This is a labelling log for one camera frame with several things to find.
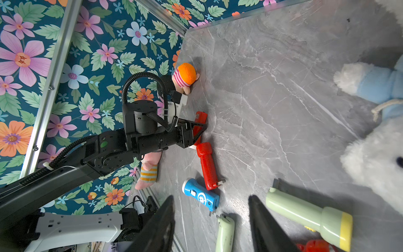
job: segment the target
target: white plush toy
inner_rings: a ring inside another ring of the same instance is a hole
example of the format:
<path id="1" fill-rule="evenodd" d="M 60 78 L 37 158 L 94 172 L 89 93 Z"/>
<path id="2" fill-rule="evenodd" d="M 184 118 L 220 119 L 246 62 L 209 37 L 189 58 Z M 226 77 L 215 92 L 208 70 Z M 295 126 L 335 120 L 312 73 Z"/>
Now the white plush toy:
<path id="1" fill-rule="evenodd" d="M 341 157 L 357 184 L 370 187 L 403 214 L 403 56 L 395 69 L 366 63 L 345 64 L 334 82 L 350 95 L 379 104 L 382 123 L 365 139 L 351 143 Z"/>

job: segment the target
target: pink flower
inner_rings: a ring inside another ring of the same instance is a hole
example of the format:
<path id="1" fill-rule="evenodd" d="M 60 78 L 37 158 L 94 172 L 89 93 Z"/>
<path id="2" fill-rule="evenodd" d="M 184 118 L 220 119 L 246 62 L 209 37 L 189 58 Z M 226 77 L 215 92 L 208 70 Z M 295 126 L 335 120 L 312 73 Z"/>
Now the pink flower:
<path id="1" fill-rule="evenodd" d="M 39 153 L 39 159 L 46 159 L 46 160 L 39 162 L 38 167 L 42 168 L 44 166 L 45 162 L 49 162 L 49 163 L 52 162 L 60 154 L 60 152 L 62 152 L 64 149 L 65 149 L 65 147 L 60 148 L 56 152 L 56 146 L 54 146 L 53 144 L 49 144 L 46 147 L 47 153 L 45 153 L 45 152 Z"/>
<path id="2" fill-rule="evenodd" d="M 89 118 L 89 122 L 93 123 L 95 121 L 94 118 L 101 118 L 101 116 L 97 114 L 99 111 L 99 108 L 93 109 L 90 105 L 88 105 L 87 110 L 80 110 L 80 113 L 84 115 L 83 117 L 81 117 L 81 120 L 85 121 Z"/>
<path id="3" fill-rule="evenodd" d="M 48 124 L 48 129 L 51 129 L 46 134 L 47 137 L 54 137 L 59 132 L 62 138 L 68 138 L 69 133 L 66 130 L 75 130 L 77 129 L 76 125 L 68 124 L 71 122 L 71 116 L 63 117 L 60 121 L 57 115 L 51 114 L 50 121 L 53 123 Z"/>
<path id="4" fill-rule="evenodd" d="M 264 0 L 263 6 L 268 6 L 269 3 L 270 3 L 270 4 L 275 4 L 275 3 L 276 3 L 276 0 Z"/>
<path id="5" fill-rule="evenodd" d="M 5 25 L 3 27 L 3 29 L 5 31 L 9 31 L 9 32 L 13 32 L 13 31 L 17 30 L 15 32 L 15 35 L 17 36 L 17 38 L 23 39 L 24 33 L 29 37 L 35 37 L 34 33 L 31 32 L 30 30 L 28 30 L 28 29 L 33 28 L 33 23 L 31 23 L 31 22 L 23 23 L 23 18 L 21 17 L 20 14 L 15 14 L 14 19 L 10 18 L 9 16 L 4 16 L 4 15 L 2 16 L 2 18 L 4 21 L 9 23 L 9 25 Z"/>
<path id="6" fill-rule="evenodd" d="M 23 50 L 20 40 L 8 31 L 1 32 L 0 40 L 11 50 L 10 52 L 0 47 L 0 58 L 10 60 L 0 62 L 0 75 L 12 75 L 19 68 L 19 79 L 29 87 L 36 83 L 36 76 L 32 70 L 44 77 L 48 76 L 51 60 L 48 58 L 34 58 L 45 51 L 42 41 L 31 40 Z"/>
<path id="7" fill-rule="evenodd" d="M 100 0 L 100 4 L 101 4 L 101 6 L 104 8 L 104 9 L 108 9 L 108 7 L 109 7 L 109 4 L 108 4 L 108 1 L 107 0 Z"/>
<path id="8" fill-rule="evenodd" d="M 89 12 L 84 6 L 81 6 L 80 14 L 81 16 L 78 15 L 77 18 L 78 23 L 76 24 L 76 27 L 74 29 L 75 31 L 83 32 L 85 29 L 85 35 L 89 38 L 89 40 L 94 39 L 94 32 L 96 34 L 104 34 L 101 27 L 95 25 L 101 21 L 101 18 L 99 16 L 92 15 L 90 18 Z"/>
<path id="9" fill-rule="evenodd" d="M 3 94 L 9 93 L 12 96 L 17 96 L 17 92 L 13 89 L 20 89 L 22 88 L 22 86 L 20 84 L 17 83 L 11 83 L 14 81 L 14 78 L 12 76 L 6 76 L 4 78 L 4 81 L 2 79 L 2 77 L 0 77 L 0 96 L 2 96 Z"/>
<path id="10" fill-rule="evenodd" d="M 115 47 L 110 47 L 109 50 L 108 50 L 108 47 L 105 44 L 102 44 L 102 50 L 98 49 L 97 53 L 102 55 L 101 61 L 108 60 L 108 62 L 110 64 L 113 64 L 113 58 L 114 59 L 118 58 L 118 56 L 113 53 L 114 51 L 115 51 Z"/>

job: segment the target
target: blue plush clothing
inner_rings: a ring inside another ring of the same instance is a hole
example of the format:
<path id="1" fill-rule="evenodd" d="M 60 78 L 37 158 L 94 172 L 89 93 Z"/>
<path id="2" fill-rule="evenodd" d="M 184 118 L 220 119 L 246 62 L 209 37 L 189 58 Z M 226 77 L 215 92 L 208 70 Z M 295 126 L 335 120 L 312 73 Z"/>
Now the blue plush clothing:
<path id="1" fill-rule="evenodd" d="M 403 99 L 403 56 L 395 70 L 374 67 L 358 86 L 357 96 L 381 104 L 391 99 Z M 382 120 L 403 115 L 403 104 L 390 105 L 383 109 Z"/>

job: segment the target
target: orange flower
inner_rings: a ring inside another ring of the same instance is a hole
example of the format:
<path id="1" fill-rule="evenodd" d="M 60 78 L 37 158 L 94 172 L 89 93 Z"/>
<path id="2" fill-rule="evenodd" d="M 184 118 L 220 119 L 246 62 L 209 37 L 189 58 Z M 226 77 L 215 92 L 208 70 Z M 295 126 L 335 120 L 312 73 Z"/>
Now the orange flower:
<path id="1" fill-rule="evenodd" d="M 88 194 L 88 199 L 89 200 L 94 200 L 97 197 L 97 194 L 95 192 L 90 192 Z"/>
<path id="2" fill-rule="evenodd" d="M 192 18 L 190 12 L 186 10 L 184 6 L 174 4 L 172 5 L 172 8 L 174 9 L 175 13 L 178 14 L 181 18 L 186 20 L 190 20 Z"/>
<path id="3" fill-rule="evenodd" d="M 119 182 L 119 178 L 114 177 L 110 183 L 113 184 L 113 185 L 116 185 L 118 182 Z"/>
<path id="4" fill-rule="evenodd" d="M 0 156 L 15 156 L 17 150 L 21 155 L 27 153 L 33 127 L 24 127 L 23 122 L 11 121 L 8 127 L 0 122 Z"/>
<path id="5" fill-rule="evenodd" d="M 116 205 L 119 201 L 123 200 L 123 196 L 125 195 L 122 189 L 113 190 L 112 192 L 108 193 L 105 198 L 105 202 L 110 205 Z"/>
<path id="6" fill-rule="evenodd" d="M 56 4 L 56 0 L 45 0 L 45 1 L 47 1 L 47 2 L 49 2 L 51 4 Z M 63 7 L 67 6 L 67 0 L 58 0 L 58 1 L 59 1 L 61 6 L 63 6 Z"/>
<path id="7" fill-rule="evenodd" d="M 178 61 L 179 54 L 181 53 L 181 50 L 177 50 L 177 53 L 172 57 L 172 60 L 175 62 L 172 64 L 173 67 L 176 67 L 176 62 Z"/>
<path id="8" fill-rule="evenodd" d="M 147 89 L 147 91 L 146 91 L 145 88 L 142 88 L 142 89 L 140 89 L 140 91 L 137 91 L 136 95 L 137 95 L 137 98 L 134 98 L 135 101 L 138 101 L 138 100 L 152 101 L 152 99 L 154 98 L 154 95 L 151 94 L 151 90 Z"/>

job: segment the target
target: light green flashlight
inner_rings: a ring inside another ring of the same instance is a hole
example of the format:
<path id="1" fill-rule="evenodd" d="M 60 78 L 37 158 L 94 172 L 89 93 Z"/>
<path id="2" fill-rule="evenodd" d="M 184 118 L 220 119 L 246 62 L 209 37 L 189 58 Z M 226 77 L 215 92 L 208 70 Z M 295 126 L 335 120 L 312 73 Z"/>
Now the light green flashlight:
<path id="1" fill-rule="evenodd" d="M 350 251 L 353 217 L 332 207 L 320 208 L 270 187 L 266 205 L 271 210 L 304 225 L 311 231 L 318 231 L 330 244 Z"/>

